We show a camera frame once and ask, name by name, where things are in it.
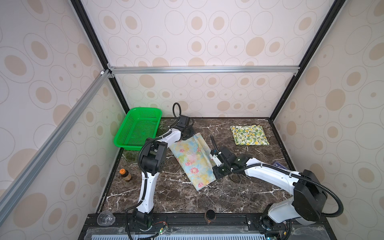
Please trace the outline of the silver aluminium rail back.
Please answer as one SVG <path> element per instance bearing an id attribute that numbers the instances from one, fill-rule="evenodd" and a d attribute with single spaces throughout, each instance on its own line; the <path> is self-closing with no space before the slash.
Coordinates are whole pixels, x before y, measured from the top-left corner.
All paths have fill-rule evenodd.
<path id="1" fill-rule="evenodd" d="M 111 67 L 118 74 L 297 73 L 299 66 Z"/>

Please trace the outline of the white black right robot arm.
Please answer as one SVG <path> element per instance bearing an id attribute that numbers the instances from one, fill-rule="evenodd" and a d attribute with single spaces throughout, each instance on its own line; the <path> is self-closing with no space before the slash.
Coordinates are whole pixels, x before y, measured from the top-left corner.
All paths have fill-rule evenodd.
<path id="1" fill-rule="evenodd" d="M 264 229 L 272 230 L 277 224 L 293 219 L 302 225 L 311 225 L 321 217 L 336 218 L 344 212 L 340 198 L 322 185 L 313 172 L 285 170 L 247 154 L 237 156 L 227 147 L 218 148 L 213 137 L 211 141 L 214 148 L 210 156 L 215 162 L 216 179 L 231 174 L 245 175 L 268 182 L 291 195 L 289 199 L 265 208 L 260 217 Z"/>

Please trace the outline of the black corner frame post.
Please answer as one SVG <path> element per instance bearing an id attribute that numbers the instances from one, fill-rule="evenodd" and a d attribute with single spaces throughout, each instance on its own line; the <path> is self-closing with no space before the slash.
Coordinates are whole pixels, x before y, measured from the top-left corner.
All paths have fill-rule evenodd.
<path id="1" fill-rule="evenodd" d="M 338 14 L 340 13 L 341 9 L 345 5 L 347 1 L 346 0 L 336 0 L 331 5 L 330 10 L 325 15 L 324 20 L 321 22 L 321 25 L 312 40 L 311 44 L 309 45 L 309 48 L 307 49 L 303 59 L 301 60 L 299 67 L 300 69 L 289 81 L 288 86 L 286 87 L 285 91 L 283 92 L 283 95 L 281 96 L 277 106 L 275 107 L 274 111 L 272 112 L 269 120 L 271 123 L 275 121 L 278 114 L 281 112 L 284 104 L 286 103 L 287 99 L 291 95 L 292 91 L 294 90 L 297 82 L 299 81 L 300 77 L 306 70 L 308 64 L 310 63 L 312 57 L 315 55 L 316 51 L 318 50 L 320 44 L 324 40 L 326 34 L 330 30 L 332 24 L 334 23 L 335 19 L 337 18 Z"/>
<path id="2" fill-rule="evenodd" d="M 111 68 L 109 67 L 109 61 L 105 55 L 105 52 L 103 50 L 103 47 L 101 45 L 101 42 L 99 40 L 99 37 L 96 35 L 96 32 L 93 28 L 93 25 L 88 17 L 88 14 L 86 13 L 85 7 L 83 3 L 79 0 L 70 0 L 72 6 L 74 7 L 74 10 L 76 12 L 77 17 L 79 18 L 85 33 L 87 34 L 87 37 L 98 57 L 98 60 L 100 61 L 102 67 L 104 70 L 110 70 Z M 116 77 L 111 74 L 111 77 L 109 77 L 109 81 L 115 91 L 115 94 L 118 97 L 118 100 L 120 104 L 123 107 L 123 110 L 125 113 L 127 113 L 130 108 L 127 104 L 127 101 L 123 95 L 123 92 L 120 88 L 120 85 L 118 84 L 118 81 Z"/>

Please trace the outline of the silver aluminium rail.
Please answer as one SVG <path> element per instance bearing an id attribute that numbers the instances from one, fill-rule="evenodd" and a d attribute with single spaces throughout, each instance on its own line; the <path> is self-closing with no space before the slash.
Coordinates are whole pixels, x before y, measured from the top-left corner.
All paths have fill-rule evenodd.
<path id="1" fill-rule="evenodd" d="M 111 67 L 118 74 L 297 73 L 299 66 Z"/>
<path id="2" fill-rule="evenodd" d="M 22 196 L 33 183 L 35 178 L 41 172 L 48 160 L 63 141 L 74 126 L 80 115 L 88 107 L 91 100 L 96 95 L 104 82 L 111 75 L 111 70 L 104 70 L 99 75 L 82 97 L 77 101 L 73 108 L 70 109 L 59 126 L 52 132 L 42 147 L 36 152 L 31 161 L 24 167 L 22 172 L 13 181 L 10 187 L 1 198 L 1 225 L 8 218 L 10 213 L 16 207 Z"/>

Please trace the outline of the floral pastel skirt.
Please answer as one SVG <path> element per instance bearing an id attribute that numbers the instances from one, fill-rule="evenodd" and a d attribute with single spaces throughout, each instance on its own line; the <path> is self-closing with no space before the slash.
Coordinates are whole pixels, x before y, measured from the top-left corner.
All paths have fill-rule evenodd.
<path id="1" fill-rule="evenodd" d="M 216 180 L 211 150 L 200 133 L 172 144 L 170 150 L 197 191 Z"/>

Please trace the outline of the black corner frame post left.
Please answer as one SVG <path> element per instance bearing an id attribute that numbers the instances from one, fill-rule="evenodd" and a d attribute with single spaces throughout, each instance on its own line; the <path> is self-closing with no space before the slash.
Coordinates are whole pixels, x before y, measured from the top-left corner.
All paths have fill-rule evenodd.
<path id="1" fill-rule="evenodd" d="M 100 61 L 102 67 L 104 70 L 110 70 L 111 68 L 109 67 L 109 61 L 105 55 L 105 52 L 103 50 L 103 47 L 101 45 L 101 42 L 99 40 L 99 37 L 96 35 L 96 32 L 93 28 L 93 25 L 88 17 L 88 14 L 86 13 L 85 7 L 83 3 L 79 0 L 70 0 L 72 6 L 74 7 L 74 10 L 76 12 L 77 17 L 79 18 L 85 33 L 87 34 L 87 37 L 98 57 L 98 60 Z M 118 97 L 118 100 L 120 104 L 123 107 L 123 110 L 125 113 L 127 113 L 130 108 L 127 104 L 127 101 L 123 95 L 123 92 L 120 88 L 120 85 L 118 84 L 118 81 L 116 77 L 111 74 L 111 77 L 109 77 L 109 81 L 115 91 L 115 94 Z"/>

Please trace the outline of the silver aluminium rail left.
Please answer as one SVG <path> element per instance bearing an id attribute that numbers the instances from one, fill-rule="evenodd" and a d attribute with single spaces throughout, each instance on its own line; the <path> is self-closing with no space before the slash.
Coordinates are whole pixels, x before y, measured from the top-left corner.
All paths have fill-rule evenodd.
<path id="1" fill-rule="evenodd" d="M 52 132 L 42 147 L 36 152 L 31 161 L 24 167 L 22 172 L 13 181 L 10 187 L 1 198 L 1 225 L 8 218 L 10 213 L 16 207 L 22 196 L 33 183 L 35 178 L 41 172 L 48 160 L 63 141 L 74 126 L 80 115 L 88 107 L 91 100 L 96 95 L 104 82 L 111 75 L 111 70 L 104 70 L 99 75 L 82 97 L 77 101 L 73 108 L 70 109 L 59 126 Z"/>

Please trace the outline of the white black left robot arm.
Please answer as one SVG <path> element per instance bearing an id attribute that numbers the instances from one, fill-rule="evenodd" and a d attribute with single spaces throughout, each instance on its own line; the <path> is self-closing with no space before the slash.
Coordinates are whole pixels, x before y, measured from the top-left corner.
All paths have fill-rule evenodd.
<path id="1" fill-rule="evenodd" d="M 138 155 L 138 166 L 142 171 L 140 197 L 136 205 L 126 209 L 126 213 L 133 211 L 133 222 L 142 230 L 152 227 L 156 183 L 164 167 L 168 148 L 195 134 L 193 124 L 190 124 L 191 118 L 182 114 L 179 103 L 173 104 L 173 115 L 176 120 L 169 130 L 159 137 L 148 138 Z"/>

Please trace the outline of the blue card box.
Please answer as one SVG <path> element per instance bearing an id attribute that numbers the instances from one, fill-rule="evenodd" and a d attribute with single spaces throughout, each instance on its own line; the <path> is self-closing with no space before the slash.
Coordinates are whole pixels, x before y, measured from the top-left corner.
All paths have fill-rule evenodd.
<path id="1" fill-rule="evenodd" d="M 279 168 L 279 169 L 286 170 L 286 171 L 289 170 L 288 168 L 286 168 L 285 166 L 283 166 L 283 165 L 280 164 L 279 162 L 274 162 L 274 163 L 273 163 L 273 166 L 275 166 L 275 167 L 277 167 L 277 168 Z"/>

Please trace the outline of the clear plastic cup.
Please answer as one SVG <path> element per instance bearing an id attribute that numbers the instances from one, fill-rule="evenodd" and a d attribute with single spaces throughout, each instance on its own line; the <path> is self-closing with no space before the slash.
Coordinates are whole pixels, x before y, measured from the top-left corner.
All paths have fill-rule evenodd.
<path id="1" fill-rule="evenodd" d="M 115 223 L 116 217 L 111 211 L 103 211 L 97 217 L 97 224 L 102 227 L 108 227 Z"/>

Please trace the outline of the black corner frame post right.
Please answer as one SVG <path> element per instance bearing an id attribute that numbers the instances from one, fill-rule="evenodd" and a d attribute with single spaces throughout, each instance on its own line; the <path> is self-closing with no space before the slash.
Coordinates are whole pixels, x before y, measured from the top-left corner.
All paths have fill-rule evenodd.
<path id="1" fill-rule="evenodd" d="M 303 59 L 301 60 L 299 67 L 300 69 L 289 81 L 288 86 L 286 87 L 285 91 L 283 92 L 283 95 L 281 96 L 277 106 L 275 107 L 274 111 L 272 112 L 269 120 L 271 123 L 275 121 L 278 114 L 281 112 L 284 104 L 286 103 L 287 99 L 291 95 L 292 91 L 294 90 L 297 82 L 299 81 L 300 77 L 306 70 L 308 64 L 310 63 L 312 57 L 315 55 L 316 51 L 318 50 L 320 44 L 324 40 L 326 34 L 330 30 L 332 24 L 334 23 L 335 19 L 337 18 L 338 14 L 340 13 L 341 9 L 345 5 L 347 1 L 346 0 L 336 0 L 331 5 L 330 10 L 325 15 L 324 20 L 321 22 L 321 25 L 312 40 L 311 44 L 309 45 L 309 48 L 307 49 Z"/>

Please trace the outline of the lemon print green skirt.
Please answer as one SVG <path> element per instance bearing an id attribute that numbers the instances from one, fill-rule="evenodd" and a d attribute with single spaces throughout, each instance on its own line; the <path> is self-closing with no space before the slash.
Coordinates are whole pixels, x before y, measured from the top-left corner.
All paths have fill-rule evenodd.
<path id="1" fill-rule="evenodd" d="M 238 146 L 269 146 L 262 126 L 231 126 L 234 142 Z"/>

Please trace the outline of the green plastic basket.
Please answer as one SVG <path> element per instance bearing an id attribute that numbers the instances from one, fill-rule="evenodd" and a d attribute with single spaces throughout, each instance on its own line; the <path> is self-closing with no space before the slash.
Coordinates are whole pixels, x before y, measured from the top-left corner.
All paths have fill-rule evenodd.
<path id="1" fill-rule="evenodd" d="M 115 138 L 114 144 L 127 151 L 139 151 L 147 138 L 156 136 L 162 111 L 157 108 L 133 108 L 128 111 Z"/>

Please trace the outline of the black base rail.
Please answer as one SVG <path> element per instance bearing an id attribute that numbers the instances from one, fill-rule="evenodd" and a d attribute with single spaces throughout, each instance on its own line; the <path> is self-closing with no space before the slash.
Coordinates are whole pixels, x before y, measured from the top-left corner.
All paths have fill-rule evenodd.
<path id="1" fill-rule="evenodd" d="M 260 224 L 262 213 L 216 213 L 207 225 L 205 214 L 153 214 L 152 227 L 142 230 L 133 222 L 132 214 L 114 214 L 113 225 L 97 224 L 97 214 L 88 215 L 79 238 L 81 240 L 334 240 L 336 236 L 326 218 L 312 225 L 297 220 L 284 221 L 272 230 Z"/>

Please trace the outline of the brown cylindrical knob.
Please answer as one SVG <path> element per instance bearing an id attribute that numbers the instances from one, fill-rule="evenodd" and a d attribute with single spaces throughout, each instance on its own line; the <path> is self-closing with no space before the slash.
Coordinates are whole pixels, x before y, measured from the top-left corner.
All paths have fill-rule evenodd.
<path id="1" fill-rule="evenodd" d="M 208 210 L 205 212 L 205 221 L 207 225 L 210 225 L 216 219 L 216 213 L 214 210 Z"/>

